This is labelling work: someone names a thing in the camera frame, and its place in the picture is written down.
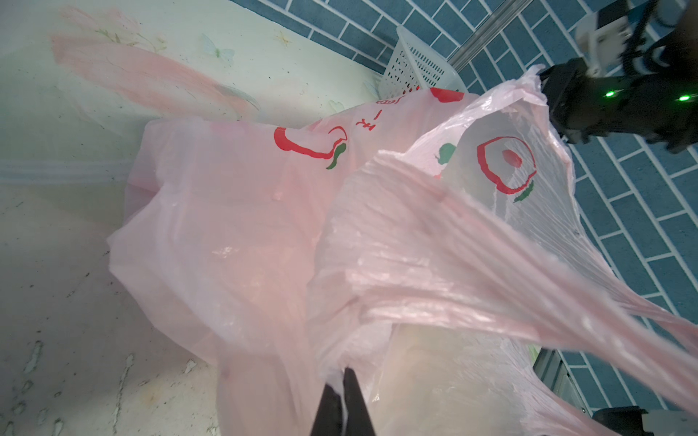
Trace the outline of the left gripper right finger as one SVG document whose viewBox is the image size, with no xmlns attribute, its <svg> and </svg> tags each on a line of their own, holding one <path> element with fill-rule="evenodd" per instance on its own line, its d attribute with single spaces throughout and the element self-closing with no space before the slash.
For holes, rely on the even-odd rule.
<svg viewBox="0 0 698 436">
<path fill-rule="evenodd" d="M 345 369 L 345 436 L 376 436 L 356 372 Z"/>
</svg>

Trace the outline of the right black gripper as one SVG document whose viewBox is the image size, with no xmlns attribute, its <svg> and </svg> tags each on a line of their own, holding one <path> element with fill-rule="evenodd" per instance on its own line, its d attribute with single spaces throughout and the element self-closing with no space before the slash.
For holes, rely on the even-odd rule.
<svg viewBox="0 0 698 436">
<path fill-rule="evenodd" d="M 587 76 L 576 58 L 539 74 L 550 122 L 572 144 L 634 134 L 681 153 L 697 144 L 697 83 L 671 74 Z"/>
</svg>

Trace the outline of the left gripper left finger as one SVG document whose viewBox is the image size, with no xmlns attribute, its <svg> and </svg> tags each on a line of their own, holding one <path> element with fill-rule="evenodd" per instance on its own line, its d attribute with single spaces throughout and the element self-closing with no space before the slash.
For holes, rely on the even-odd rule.
<svg viewBox="0 0 698 436">
<path fill-rule="evenodd" d="M 311 436 L 342 436 L 344 431 L 342 397 L 329 384 L 325 385 Z"/>
</svg>

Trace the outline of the pink plastic bag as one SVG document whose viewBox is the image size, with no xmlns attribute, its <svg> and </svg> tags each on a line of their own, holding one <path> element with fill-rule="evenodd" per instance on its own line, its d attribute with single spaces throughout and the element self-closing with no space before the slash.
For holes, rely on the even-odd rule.
<svg viewBox="0 0 698 436">
<path fill-rule="evenodd" d="M 289 129 L 147 124 L 109 238 L 153 325 L 218 371 L 223 435 L 307 435 L 356 373 L 380 435 L 605 435 L 529 348 L 589 352 L 689 413 L 697 328 L 580 222 L 536 68 Z"/>
</svg>

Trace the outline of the white plastic mesh basket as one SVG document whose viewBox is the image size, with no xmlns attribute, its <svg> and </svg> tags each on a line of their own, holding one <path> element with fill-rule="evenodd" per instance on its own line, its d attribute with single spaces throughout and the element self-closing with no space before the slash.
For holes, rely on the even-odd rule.
<svg viewBox="0 0 698 436">
<path fill-rule="evenodd" d="M 432 87 L 466 92 L 456 69 L 436 50 L 404 27 L 398 27 L 396 33 L 396 48 L 378 85 L 381 99 L 396 99 Z"/>
</svg>

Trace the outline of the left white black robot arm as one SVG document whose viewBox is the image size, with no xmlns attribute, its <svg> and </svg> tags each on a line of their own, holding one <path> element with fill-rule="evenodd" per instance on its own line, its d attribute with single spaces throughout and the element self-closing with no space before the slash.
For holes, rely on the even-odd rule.
<svg viewBox="0 0 698 436">
<path fill-rule="evenodd" d="M 343 392 L 325 385 L 310 434 L 374 435 L 356 372 L 345 368 Z M 683 412 L 649 412 L 638 406 L 599 410 L 593 420 L 619 435 L 696 435 L 697 421 Z"/>
</svg>

